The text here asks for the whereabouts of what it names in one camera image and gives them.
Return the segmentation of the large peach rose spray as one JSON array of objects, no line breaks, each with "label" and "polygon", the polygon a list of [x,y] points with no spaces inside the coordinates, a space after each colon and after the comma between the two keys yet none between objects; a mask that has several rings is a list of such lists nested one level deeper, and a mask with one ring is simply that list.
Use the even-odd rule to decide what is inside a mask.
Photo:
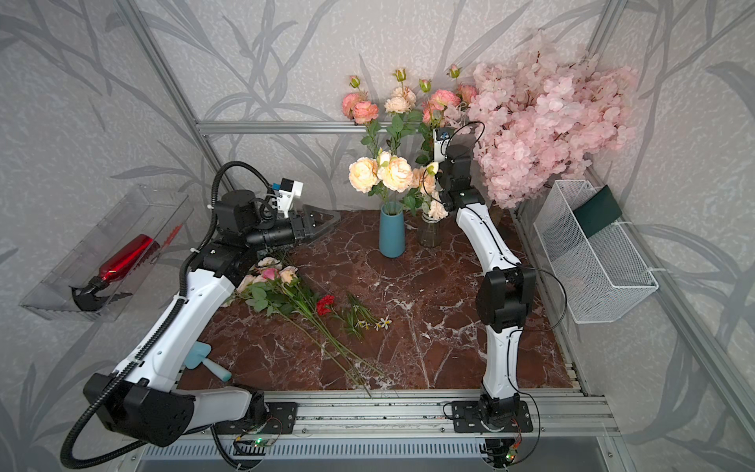
[{"label": "large peach rose spray", "polygon": [[348,180],[359,193],[379,197],[389,216],[403,212],[416,214],[419,174],[404,157],[380,151],[377,157],[360,157],[348,167]]}]

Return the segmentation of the pink rose spray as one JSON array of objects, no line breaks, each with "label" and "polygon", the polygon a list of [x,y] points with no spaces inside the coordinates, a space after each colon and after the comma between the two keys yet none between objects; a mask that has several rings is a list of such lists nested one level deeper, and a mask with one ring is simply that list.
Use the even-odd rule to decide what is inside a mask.
[{"label": "pink rose spray", "polygon": [[455,93],[459,100],[459,107],[468,108],[475,98],[477,98],[478,91],[475,86],[460,81],[461,72],[462,69],[455,63],[452,63],[448,67],[446,74],[452,79],[455,86]]},{"label": "pink rose spray", "polygon": [[429,164],[435,159],[436,130],[457,128],[461,121],[461,98],[457,92],[436,90],[432,92],[430,80],[419,81],[421,92],[427,96],[422,107],[422,122],[418,134],[423,138],[421,153],[416,158],[420,165]]}]

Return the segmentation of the peach rose spray stem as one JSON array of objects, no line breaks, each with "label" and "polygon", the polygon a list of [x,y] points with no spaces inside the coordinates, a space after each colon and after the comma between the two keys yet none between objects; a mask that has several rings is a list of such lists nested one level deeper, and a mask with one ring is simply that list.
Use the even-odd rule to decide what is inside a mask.
[{"label": "peach rose spray stem", "polygon": [[385,102],[385,112],[389,116],[387,144],[393,155],[399,155],[402,140],[417,133],[421,113],[416,109],[417,96],[415,92],[407,86],[406,69],[395,69],[392,76],[398,86]]}]

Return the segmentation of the pink white peony stem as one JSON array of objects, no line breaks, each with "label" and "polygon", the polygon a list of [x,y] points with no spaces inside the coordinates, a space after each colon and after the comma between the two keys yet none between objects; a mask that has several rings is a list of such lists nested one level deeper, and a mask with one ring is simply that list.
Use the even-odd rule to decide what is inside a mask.
[{"label": "pink white peony stem", "polygon": [[256,313],[289,315],[293,311],[291,287],[297,280],[297,267],[285,265],[275,257],[264,257],[220,307],[229,308],[241,300]]}]

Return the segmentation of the pink rose spray stem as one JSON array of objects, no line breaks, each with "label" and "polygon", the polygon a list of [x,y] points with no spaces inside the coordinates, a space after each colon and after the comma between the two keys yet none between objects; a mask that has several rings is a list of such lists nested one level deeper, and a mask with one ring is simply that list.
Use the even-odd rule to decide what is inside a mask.
[{"label": "pink rose spray stem", "polygon": [[363,126],[366,135],[361,143],[367,148],[372,157],[379,154],[379,106],[369,99],[368,93],[362,89],[361,80],[352,75],[348,79],[351,92],[341,101],[342,114],[357,126]]}]

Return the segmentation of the peach single rose stem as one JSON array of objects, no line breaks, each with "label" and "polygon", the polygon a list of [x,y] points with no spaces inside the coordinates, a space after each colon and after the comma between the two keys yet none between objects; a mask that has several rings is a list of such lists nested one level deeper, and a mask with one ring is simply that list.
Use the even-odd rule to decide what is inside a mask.
[{"label": "peach single rose stem", "polygon": [[440,165],[437,162],[414,169],[409,193],[414,198],[414,203],[408,204],[409,210],[420,210],[432,221],[440,221],[448,216],[448,210],[440,200],[440,185],[436,182],[439,171]]}]

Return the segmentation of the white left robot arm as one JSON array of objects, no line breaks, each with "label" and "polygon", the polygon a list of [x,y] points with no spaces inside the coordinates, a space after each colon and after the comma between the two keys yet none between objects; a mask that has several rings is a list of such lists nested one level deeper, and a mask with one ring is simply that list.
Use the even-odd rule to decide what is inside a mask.
[{"label": "white left robot arm", "polygon": [[[95,374],[85,385],[87,410],[61,446],[68,469],[85,469],[145,444],[169,446],[187,433],[220,423],[257,427],[267,421],[260,391],[223,387],[180,391],[186,361],[215,312],[235,292],[264,249],[311,242],[340,223],[337,210],[303,206],[263,228],[264,202],[251,191],[233,191],[212,199],[210,228],[182,263],[179,289],[145,338],[108,376]],[[90,419],[133,442],[108,454],[77,458],[74,446]]]}]

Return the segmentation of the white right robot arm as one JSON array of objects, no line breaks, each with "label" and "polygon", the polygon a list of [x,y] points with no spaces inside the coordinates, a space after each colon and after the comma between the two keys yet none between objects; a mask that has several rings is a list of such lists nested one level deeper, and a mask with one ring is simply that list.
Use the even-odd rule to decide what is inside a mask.
[{"label": "white right robot arm", "polygon": [[459,415],[464,423],[455,430],[530,433],[529,405],[522,399],[516,370],[536,277],[509,250],[482,194],[472,185],[472,149],[445,140],[435,145],[434,161],[440,165],[440,201],[455,214],[484,273],[475,304],[486,330],[487,366],[475,409]]}]

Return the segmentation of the clear glass vase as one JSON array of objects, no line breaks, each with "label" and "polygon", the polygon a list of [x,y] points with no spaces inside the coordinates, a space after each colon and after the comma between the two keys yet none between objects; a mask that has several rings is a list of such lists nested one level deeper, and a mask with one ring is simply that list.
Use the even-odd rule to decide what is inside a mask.
[{"label": "clear glass vase", "polygon": [[431,218],[422,213],[421,221],[417,228],[417,238],[421,246],[426,248],[436,248],[442,243],[442,234],[440,234],[440,220]]}]

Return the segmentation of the teal ceramic vase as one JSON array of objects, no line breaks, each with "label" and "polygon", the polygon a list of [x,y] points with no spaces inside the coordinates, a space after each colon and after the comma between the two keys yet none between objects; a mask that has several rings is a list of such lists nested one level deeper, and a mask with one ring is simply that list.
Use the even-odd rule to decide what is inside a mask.
[{"label": "teal ceramic vase", "polygon": [[379,251],[389,259],[396,259],[405,251],[404,210],[399,202],[387,202],[381,207]]}]

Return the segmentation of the magenta rose bud stem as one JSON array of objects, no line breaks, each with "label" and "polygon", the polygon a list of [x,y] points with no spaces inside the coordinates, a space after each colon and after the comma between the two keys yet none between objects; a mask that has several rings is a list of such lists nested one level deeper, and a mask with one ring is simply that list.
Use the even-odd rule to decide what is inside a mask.
[{"label": "magenta rose bud stem", "polygon": [[328,357],[358,387],[367,387],[359,371],[361,358],[354,354],[330,331],[324,318],[334,315],[334,297],[316,294],[298,277],[297,269],[266,267],[256,275],[251,285],[253,307],[258,312],[281,316],[291,322]]}]

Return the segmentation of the red carnation stem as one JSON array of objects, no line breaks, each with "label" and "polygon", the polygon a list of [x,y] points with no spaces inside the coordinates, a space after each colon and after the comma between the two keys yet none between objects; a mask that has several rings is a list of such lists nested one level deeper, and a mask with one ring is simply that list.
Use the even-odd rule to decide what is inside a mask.
[{"label": "red carnation stem", "polygon": [[379,327],[379,319],[352,293],[347,294],[346,304],[342,308],[336,306],[334,295],[326,295],[317,302],[316,310],[321,317],[331,316],[338,319],[343,329],[354,336],[361,336],[367,328]]}]

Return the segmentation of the pink cherry blossom tree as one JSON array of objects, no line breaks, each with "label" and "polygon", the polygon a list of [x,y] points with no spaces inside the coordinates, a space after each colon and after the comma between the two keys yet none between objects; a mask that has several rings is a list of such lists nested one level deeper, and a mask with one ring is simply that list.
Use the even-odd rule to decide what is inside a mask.
[{"label": "pink cherry blossom tree", "polygon": [[536,33],[507,64],[478,64],[467,111],[484,126],[474,151],[489,200],[515,208],[554,176],[581,179],[591,155],[618,151],[634,137],[628,123],[639,75],[599,70],[585,51],[566,59]]}]

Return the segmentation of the red spray bottle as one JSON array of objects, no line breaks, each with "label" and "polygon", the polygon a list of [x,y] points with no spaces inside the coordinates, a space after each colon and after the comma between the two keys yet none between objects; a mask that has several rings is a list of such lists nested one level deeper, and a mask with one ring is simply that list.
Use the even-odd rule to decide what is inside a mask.
[{"label": "red spray bottle", "polygon": [[110,302],[132,296],[130,292],[108,293],[139,265],[149,262],[161,249],[153,238],[139,234],[107,259],[83,287],[72,287],[75,305],[83,312],[96,312]]}]

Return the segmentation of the clear plastic wall bin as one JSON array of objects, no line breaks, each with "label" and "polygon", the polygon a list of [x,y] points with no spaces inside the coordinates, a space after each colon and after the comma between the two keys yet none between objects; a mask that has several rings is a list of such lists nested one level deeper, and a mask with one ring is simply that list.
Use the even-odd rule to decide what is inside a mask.
[{"label": "clear plastic wall bin", "polygon": [[[178,235],[193,207],[184,193],[134,186],[87,236],[20,302],[20,307],[48,321],[113,322],[130,303],[161,254]],[[134,269],[108,293],[132,296],[110,302],[96,312],[83,312],[74,303],[72,287],[83,287],[99,267],[139,234],[159,243],[161,249]]]}]

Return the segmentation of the teal handled scraper tool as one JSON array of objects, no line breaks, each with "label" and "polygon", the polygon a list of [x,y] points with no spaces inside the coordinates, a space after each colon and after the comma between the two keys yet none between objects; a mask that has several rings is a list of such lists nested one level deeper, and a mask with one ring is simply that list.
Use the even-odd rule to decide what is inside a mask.
[{"label": "teal handled scraper tool", "polygon": [[200,366],[204,366],[214,377],[220,379],[220,381],[227,383],[232,379],[232,374],[220,366],[218,363],[208,358],[212,352],[212,347],[204,342],[195,342],[189,350],[185,360],[184,367],[188,370],[197,369]]}]

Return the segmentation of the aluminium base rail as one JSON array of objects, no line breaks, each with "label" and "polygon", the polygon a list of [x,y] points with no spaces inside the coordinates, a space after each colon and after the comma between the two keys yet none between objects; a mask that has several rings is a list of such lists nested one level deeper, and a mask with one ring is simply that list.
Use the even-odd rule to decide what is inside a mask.
[{"label": "aluminium base rail", "polygon": [[[529,389],[534,431],[525,438],[618,436],[607,399],[578,389]],[[268,402],[298,404],[291,439],[449,438],[449,404],[477,401],[477,389],[271,391]]]}]

